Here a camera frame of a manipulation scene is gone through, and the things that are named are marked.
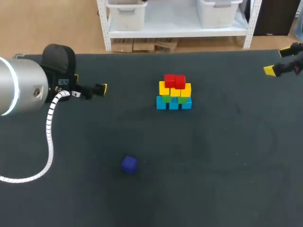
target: cable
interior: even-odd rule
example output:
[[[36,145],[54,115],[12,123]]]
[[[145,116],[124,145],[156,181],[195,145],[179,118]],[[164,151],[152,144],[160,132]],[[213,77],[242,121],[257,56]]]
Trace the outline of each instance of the cable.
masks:
[[[30,182],[35,179],[38,179],[39,177],[43,176],[51,167],[52,162],[53,162],[53,140],[52,140],[52,120],[53,120],[53,112],[55,110],[55,107],[59,101],[60,98],[62,97],[67,97],[70,96],[70,93],[68,91],[61,91],[59,92],[55,98],[53,98],[51,106],[49,107],[47,118],[46,118],[46,139],[47,139],[47,144],[48,144],[48,160],[46,163],[46,166],[44,169],[31,177],[28,178],[22,178],[22,179],[13,179],[13,178],[7,178],[4,176],[0,176],[0,181],[8,182],[8,183],[25,183],[25,182]]]

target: white storage bin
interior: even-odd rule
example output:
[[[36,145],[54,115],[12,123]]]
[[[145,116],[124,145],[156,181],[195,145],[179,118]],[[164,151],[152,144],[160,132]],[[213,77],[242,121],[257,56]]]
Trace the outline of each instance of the white storage bin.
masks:
[[[198,0],[202,28],[230,27],[243,0]]]
[[[145,7],[142,0],[108,0],[112,16],[111,26],[116,31],[138,31],[144,28]]]

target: blue block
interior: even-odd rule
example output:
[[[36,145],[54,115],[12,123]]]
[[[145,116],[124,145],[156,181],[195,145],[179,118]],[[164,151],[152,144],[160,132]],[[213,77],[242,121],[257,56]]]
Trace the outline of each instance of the blue block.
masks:
[[[162,96],[157,96],[157,110],[166,110],[166,103],[162,102]]]
[[[192,107],[191,97],[189,97],[187,103],[182,104],[182,109],[183,110],[191,109],[191,107]]]
[[[172,97],[171,102],[172,103],[178,103],[178,97]]]
[[[122,170],[128,174],[134,174],[137,169],[137,159],[131,156],[126,155],[122,161]]]
[[[170,110],[177,110],[179,109],[179,103],[178,103],[178,98],[173,97],[171,103],[169,103],[169,109]]]

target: stacked blocks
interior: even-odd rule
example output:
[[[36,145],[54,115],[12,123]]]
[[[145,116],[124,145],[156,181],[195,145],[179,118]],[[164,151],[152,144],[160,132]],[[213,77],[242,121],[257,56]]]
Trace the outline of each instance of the stacked blocks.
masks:
[[[137,159],[131,156],[126,156],[122,161],[122,170],[128,174],[135,174],[137,169]]]
[[[186,83],[185,76],[167,74],[164,81],[159,82],[157,109],[165,110],[168,104],[170,110],[191,109],[191,84]]]

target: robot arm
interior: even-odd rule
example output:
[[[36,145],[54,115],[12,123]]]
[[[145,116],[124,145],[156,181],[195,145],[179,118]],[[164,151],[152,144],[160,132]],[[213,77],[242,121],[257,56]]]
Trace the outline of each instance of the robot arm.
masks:
[[[294,71],[299,75],[303,70],[303,44],[293,43],[291,46],[279,50],[281,57],[295,56],[295,58],[287,64],[277,63],[264,67],[266,75],[280,77],[283,73]]]
[[[91,99],[93,95],[104,96],[107,84],[81,86],[75,69],[74,51],[56,44],[44,49],[40,65],[27,59],[0,58],[0,115],[32,111],[39,109],[45,102],[51,103],[46,118],[48,160],[44,169],[34,176],[20,179],[0,175],[0,181],[30,182],[49,170],[53,162],[52,120],[59,101],[69,100],[71,96],[85,99]]]

